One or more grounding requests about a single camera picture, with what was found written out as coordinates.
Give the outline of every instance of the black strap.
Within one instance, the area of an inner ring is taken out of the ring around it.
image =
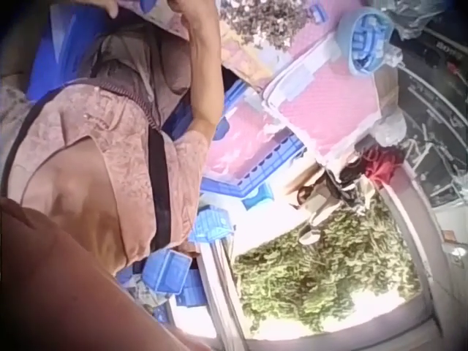
[[[76,83],[86,83],[86,80],[80,80]],[[40,114],[45,104],[51,101],[63,89],[57,88],[47,93],[39,100],[29,111],[23,124],[21,125],[18,136],[13,143],[7,159],[5,160],[4,170],[1,177],[0,195],[8,196],[8,181],[10,172],[15,161],[16,153],[20,148],[21,143],[26,138],[29,128]],[[109,91],[122,95],[122,91]],[[151,240],[150,250],[155,252],[167,246],[170,243],[171,233],[171,218],[170,218],[170,193],[169,193],[169,178],[167,174],[166,153],[164,149],[164,139],[161,133],[153,128],[148,131],[148,163],[151,188],[153,191],[154,212],[156,214],[156,233]]]
[[[45,104],[51,101],[57,94],[62,90],[62,88],[57,88],[55,90],[49,91],[41,100],[36,102],[34,106],[30,109],[28,115],[24,118],[24,122],[21,125],[18,136],[13,143],[10,152],[8,153],[7,159],[5,160],[5,165],[3,173],[1,175],[1,184],[0,184],[0,196],[8,196],[8,180],[10,177],[10,172],[13,167],[13,162],[15,161],[16,153],[20,148],[21,143],[24,141],[24,138],[27,136],[29,128],[36,120],[36,117],[41,113]]]
[[[148,163],[157,228],[156,235],[150,243],[150,251],[155,252],[170,243],[171,218],[164,139],[154,128],[149,128],[148,131]]]

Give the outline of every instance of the blue bucket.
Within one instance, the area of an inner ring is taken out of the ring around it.
[[[371,25],[367,23],[367,19],[373,18],[377,20],[377,27],[375,28],[371,28]],[[352,75],[372,75],[384,64],[383,55],[379,57],[372,52],[377,46],[374,40],[378,38],[384,42],[388,42],[394,28],[392,20],[385,13],[372,7],[361,7],[359,10],[346,13],[341,18],[336,30],[336,42],[341,49],[343,57],[348,62],[348,68]],[[357,56],[362,54],[360,51],[355,51],[352,48],[356,37],[373,41],[370,45],[366,45],[365,42],[362,43],[362,48],[363,50],[366,48],[365,54],[368,57],[368,60],[362,64],[359,64],[360,61],[353,57],[353,54],[355,56],[356,54]]]

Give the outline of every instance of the pink cloth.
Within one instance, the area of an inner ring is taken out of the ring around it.
[[[18,149],[10,173],[9,197],[21,203],[31,178],[49,158],[90,137],[102,154],[112,184],[127,264],[141,260],[148,256],[156,232],[147,130],[144,112],[130,99],[93,86],[67,87],[42,109]],[[171,246],[177,246],[195,222],[208,142],[195,131],[176,142],[163,137],[172,213]]]

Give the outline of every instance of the green vegetables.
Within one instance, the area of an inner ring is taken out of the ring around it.
[[[235,260],[252,333],[267,317],[297,320],[319,333],[325,318],[353,312],[353,292],[397,288],[405,299],[419,292],[410,253],[381,199],[364,216],[335,211],[320,230],[313,246],[300,245],[295,229]]]

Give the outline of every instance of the pink mat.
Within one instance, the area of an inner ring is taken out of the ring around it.
[[[238,105],[229,124],[229,132],[212,142],[208,153],[206,175],[217,181],[242,179],[290,133],[287,129],[268,132],[265,126],[273,124],[272,117],[258,113],[246,102]]]
[[[342,60],[329,63],[315,73],[314,81],[301,95],[282,104],[280,111],[306,131],[315,142],[314,151],[326,158],[334,146],[378,111],[374,80],[347,74]]]
[[[333,31],[344,13],[361,7],[359,0],[327,0],[322,4],[328,22],[310,23],[298,33],[289,50],[294,59]],[[298,98],[284,103],[280,110],[315,140],[315,151],[325,157],[344,137],[355,132],[367,116],[377,111],[377,93],[371,78],[350,76],[343,62],[326,64],[314,78]],[[268,83],[269,80],[259,82],[259,86]],[[278,145],[286,132],[276,137],[266,134],[263,126],[273,120],[264,115],[245,102],[238,106],[226,137],[211,146],[206,166],[210,178],[224,181],[242,178]]]

